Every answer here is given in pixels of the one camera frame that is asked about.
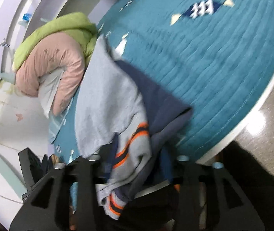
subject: blue object on shelf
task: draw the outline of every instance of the blue object on shelf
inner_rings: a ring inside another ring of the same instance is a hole
[[[22,17],[23,20],[29,22],[32,14],[30,13],[25,13],[24,16]]]

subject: gray sweater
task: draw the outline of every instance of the gray sweater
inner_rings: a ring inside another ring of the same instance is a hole
[[[96,153],[119,133],[116,164],[107,184],[97,185],[97,198],[106,213],[118,219],[125,202],[114,189],[131,182],[151,158],[149,127],[141,93],[107,52],[104,36],[96,42],[80,85],[75,133],[83,157]]]

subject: blue bedspread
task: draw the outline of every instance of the blue bedspread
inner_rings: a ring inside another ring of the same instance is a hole
[[[101,20],[116,48],[127,34],[123,58],[194,108],[191,124],[173,140],[197,160],[252,109],[274,72],[274,0],[233,0],[213,15],[171,16],[202,0],[120,0]],[[55,146],[68,162],[79,154],[75,96]]]

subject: orange stripe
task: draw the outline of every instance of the orange stripe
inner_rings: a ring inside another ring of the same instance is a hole
[[[124,208],[124,207],[119,206],[119,205],[114,201],[114,199],[112,198],[112,194],[110,195],[110,199],[111,199],[112,203],[113,203],[117,208],[119,208],[119,209],[123,209],[123,208]]]
[[[120,153],[116,154],[116,158],[118,158],[120,155],[122,155],[125,152],[125,150],[128,148],[128,146],[130,146],[130,139],[127,141],[125,148]]]
[[[180,184],[173,185],[176,191],[180,192]]]
[[[129,157],[129,155],[130,155],[130,153],[127,153],[127,155],[124,157],[124,159],[122,161],[120,161],[117,164],[113,165],[113,168],[121,166],[127,160],[127,158]]]
[[[113,212],[115,215],[118,215],[118,216],[121,215],[120,213],[118,213],[118,212],[116,212],[115,210],[113,210],[112,207],[110,206],[110,204],[109,204],[109,210],[110,210],[111,212]]]
[[[149,124],[148,123],[146,123],[146,122],[142,122],[141,124],[139,124],[138,125],[138,127],[137,128],[140,128],[140,127],[148,127],[149,126]]]
[[[140,127],[148,127],[148,123],[146,123],[146,122],[142,122],[141,124],[139,124],[138,125],[138,127],[137,127],[137,129],[138,128],[140,128]],[[120,152],[120,153],[117,153],[116,154],[116,158],[118,158],[120,155],[122,155],[124,152],[125,152],[125,150],[130,146],[130,144],[131,144],[131,142],[132,142],[133,140],[132,140],[132,137],[127,141],[127,143],[126,143],[126,145],[125,145],[125,148]]]
[[[146,130],[141,131],[141,132],[139,132],[138,134],[136,134],[136,135],[131,139],[130,144],[131,144],[136,138],[138,138],[138,137],[140,137],[140,136],[148,136],[148,135],[149,135],[149,132],[148,132],[148,131],[146,131]]]

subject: green blanket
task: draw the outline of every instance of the green blanket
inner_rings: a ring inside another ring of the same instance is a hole
[[[89,58],[96,43],[96,27],[81,12],[71,13],[54,19],[38,28],[18,47],[14,55],[12,70],[17,72],[34,47],[46,36],[56,32],[65,32],[78,42],[85,58]]]

